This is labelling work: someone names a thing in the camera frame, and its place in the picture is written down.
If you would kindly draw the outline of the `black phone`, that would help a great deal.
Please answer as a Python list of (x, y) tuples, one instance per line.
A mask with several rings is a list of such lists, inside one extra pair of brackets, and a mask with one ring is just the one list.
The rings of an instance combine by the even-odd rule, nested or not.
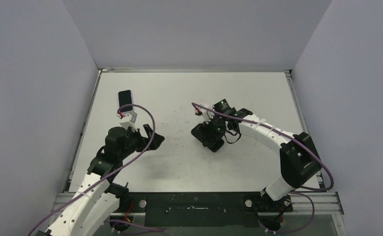
[(133, 96), (131, 90), (123, 90), (118, 92), (118, 103), (119, 107), (123, 106), (120, 109), (122, 114), (132, 112), (134, 110), (133, 106), (127, 106), (127, 104), (133, 104)]

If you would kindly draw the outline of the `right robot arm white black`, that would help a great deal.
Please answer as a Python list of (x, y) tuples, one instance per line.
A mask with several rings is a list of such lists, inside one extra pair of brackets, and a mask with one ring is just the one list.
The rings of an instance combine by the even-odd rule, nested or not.
[(231, 107), (226, 99), (214, 105), (193, 103), (195, 114), (204, 121), (191, 134), (212, 152), (217, 152), (226, 135), (246, 136), (275, 152), (280, 161), (280, 175), (260, 192), (261, 205), (267, 211), (278, 209), (285, 198), (301, 188), (322, 168), (317, 150), (309, 134), (294, 134), (274, 127), (252, 111)]

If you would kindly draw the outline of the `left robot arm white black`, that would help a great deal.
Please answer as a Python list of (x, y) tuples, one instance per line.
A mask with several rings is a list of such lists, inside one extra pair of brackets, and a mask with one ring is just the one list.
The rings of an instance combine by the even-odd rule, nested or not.
[(165, 141), (148, 124), (143, 128), (145, 137), (130, 123), (111, 128), (72, 199), (56, 210), (59, 215), (46, 230), (32, 235), (91, 236), (111, 213), (125, 211), (129, 207), (129, 189), (113, 182), (124, 167), (124, 159), (135, 152), (142, 155), (156, 150)]

